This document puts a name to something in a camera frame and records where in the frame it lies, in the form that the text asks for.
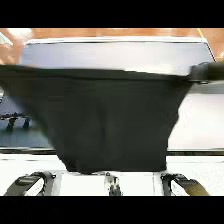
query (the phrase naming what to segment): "black fabric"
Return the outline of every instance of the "black fabric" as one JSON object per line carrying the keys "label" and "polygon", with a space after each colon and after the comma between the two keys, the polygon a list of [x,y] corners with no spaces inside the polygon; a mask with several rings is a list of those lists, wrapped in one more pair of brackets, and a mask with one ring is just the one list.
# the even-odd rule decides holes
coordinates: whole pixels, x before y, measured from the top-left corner
{"label": "black fabric", "polygon": [[166,169],[186,77],[0,66],[0,85],[36,120],[68,171]]}

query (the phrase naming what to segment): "orange surface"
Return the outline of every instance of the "orange surface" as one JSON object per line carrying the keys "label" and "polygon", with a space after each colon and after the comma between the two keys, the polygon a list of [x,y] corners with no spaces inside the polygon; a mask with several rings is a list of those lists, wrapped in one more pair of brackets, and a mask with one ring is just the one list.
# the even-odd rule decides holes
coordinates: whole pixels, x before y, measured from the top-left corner
{"label": "orange surface", "polygon": [[217,61],[224,59],[224,28],[0,28],[12,43],[0,44],[0,64],[18,62],[24,43],[32,38],[96,36],[188,36],[207,38]]}

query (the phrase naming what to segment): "black garment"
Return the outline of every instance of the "black garment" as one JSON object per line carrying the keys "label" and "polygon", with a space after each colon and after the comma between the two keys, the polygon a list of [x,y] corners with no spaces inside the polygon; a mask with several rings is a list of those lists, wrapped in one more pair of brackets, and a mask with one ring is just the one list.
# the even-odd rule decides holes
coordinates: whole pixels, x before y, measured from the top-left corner
{"label": "black garment", "polygon": [[0,66],[0,85],[36,120],[68,171],[166,169],[188,77]]}

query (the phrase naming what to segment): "wooden floor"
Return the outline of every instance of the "wooden floor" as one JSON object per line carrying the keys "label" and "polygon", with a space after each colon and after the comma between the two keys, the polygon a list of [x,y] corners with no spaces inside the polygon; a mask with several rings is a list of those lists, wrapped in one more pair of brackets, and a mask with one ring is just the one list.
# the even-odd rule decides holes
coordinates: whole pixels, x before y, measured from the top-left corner
{"label": "wooden floor", "polygon": [[0,28],[0,32],[13,43],[0,41],[0,64],[18,62],[25,42],[32,38],[96,36],[205,37],[216,60],[224,60],[224,28]]}

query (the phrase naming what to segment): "black cloth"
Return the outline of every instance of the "black cloth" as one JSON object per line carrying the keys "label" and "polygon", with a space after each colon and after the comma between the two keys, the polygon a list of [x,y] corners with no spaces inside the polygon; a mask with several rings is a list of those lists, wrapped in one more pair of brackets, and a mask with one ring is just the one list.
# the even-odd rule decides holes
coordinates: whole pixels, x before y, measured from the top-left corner
{"label": "black cloth", "polygon": [[80,173],[165,170],[191,85],[172,75],[0,66],[0,86],[39,123],[67,170]]}

